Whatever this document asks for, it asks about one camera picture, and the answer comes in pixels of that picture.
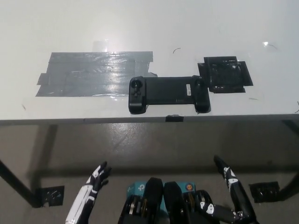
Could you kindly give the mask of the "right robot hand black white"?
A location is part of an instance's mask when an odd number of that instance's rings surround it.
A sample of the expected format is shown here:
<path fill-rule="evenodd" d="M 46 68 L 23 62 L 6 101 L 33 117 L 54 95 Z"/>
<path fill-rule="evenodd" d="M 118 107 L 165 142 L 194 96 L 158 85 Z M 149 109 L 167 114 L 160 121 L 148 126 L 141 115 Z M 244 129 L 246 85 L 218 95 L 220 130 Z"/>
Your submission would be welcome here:
<path fill-rule="evenodd" d="M 257 218 L 248 195 L 232 168 L 219 156 L 214 156 L 218 172 L 222 175 L 235 209 L 199 201 L 199 211 L 214 221 L 227 224 L 257 224 Z"/>

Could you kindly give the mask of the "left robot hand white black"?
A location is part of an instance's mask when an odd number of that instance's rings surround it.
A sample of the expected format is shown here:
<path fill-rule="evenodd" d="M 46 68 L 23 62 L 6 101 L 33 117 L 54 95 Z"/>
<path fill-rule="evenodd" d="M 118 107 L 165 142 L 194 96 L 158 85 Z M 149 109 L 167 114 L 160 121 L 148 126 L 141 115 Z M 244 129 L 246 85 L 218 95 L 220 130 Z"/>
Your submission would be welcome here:
<path fill-rule="evenodd" d="M 111 167 L 104 161 L 89 176 L 78 192 L 65 220 L 66 224 L 87 224 L 96 198 L 103 186 L 108 184 Z"/>

